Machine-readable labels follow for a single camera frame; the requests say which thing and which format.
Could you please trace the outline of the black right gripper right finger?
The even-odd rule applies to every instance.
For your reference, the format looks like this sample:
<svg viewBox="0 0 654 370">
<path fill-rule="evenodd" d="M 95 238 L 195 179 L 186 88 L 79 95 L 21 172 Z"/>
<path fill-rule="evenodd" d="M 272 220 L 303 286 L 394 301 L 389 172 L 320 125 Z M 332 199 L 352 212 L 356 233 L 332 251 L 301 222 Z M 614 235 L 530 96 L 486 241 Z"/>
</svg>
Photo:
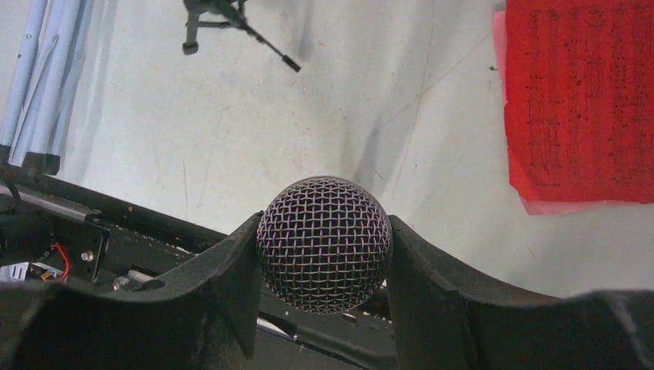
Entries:
<svg viewBox="0 0 654 370">
<path fill-rule="evenodd" d="M 499 281 L 391 217 L 401 369 L 651 369 L 653 293 L 554 298 Z"/>
</svg>

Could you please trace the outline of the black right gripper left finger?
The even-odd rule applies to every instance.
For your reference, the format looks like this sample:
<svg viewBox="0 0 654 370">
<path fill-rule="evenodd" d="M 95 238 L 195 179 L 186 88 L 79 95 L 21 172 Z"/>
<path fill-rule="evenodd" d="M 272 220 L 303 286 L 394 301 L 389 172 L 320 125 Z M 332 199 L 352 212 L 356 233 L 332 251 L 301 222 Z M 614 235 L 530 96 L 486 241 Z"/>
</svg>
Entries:
<svg viewBox="0 0 654 370">
<path fill-rule="evenodd" d="M 260 214 L 136 291 L 1 286 L 3 369 L 242 369 L 261 294 Z"/>
</svg>

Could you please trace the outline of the pink glitter microphone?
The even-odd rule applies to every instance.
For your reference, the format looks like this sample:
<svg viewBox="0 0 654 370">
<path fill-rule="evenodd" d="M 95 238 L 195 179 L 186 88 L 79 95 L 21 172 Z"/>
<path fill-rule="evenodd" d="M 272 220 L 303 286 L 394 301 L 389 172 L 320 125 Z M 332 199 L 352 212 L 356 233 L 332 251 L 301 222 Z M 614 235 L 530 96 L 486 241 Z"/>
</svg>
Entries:
<svg viewBox="0 0 654 370">
<path fill-rule="evenodd" d="M 263 210 L 256 247 L 263 279 L 279 299 L 331 315 L 360 306 L 383 285 L 393 236 L 371 193 L 318 176 L 286 187 Z"/>
</svg>

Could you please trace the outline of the light blue music stand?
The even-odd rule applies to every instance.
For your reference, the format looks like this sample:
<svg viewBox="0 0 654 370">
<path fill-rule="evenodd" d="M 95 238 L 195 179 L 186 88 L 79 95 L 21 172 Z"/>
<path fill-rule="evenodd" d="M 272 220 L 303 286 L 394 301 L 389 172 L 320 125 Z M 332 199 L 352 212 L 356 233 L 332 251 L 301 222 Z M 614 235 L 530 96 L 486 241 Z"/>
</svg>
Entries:
<svg viewBox="0 0 654 370">
<path fill-rule="evenodd" d="M 1 121 L 1 163 L 59 172 L 95 2 L 33 1 Z"/>
</svg>

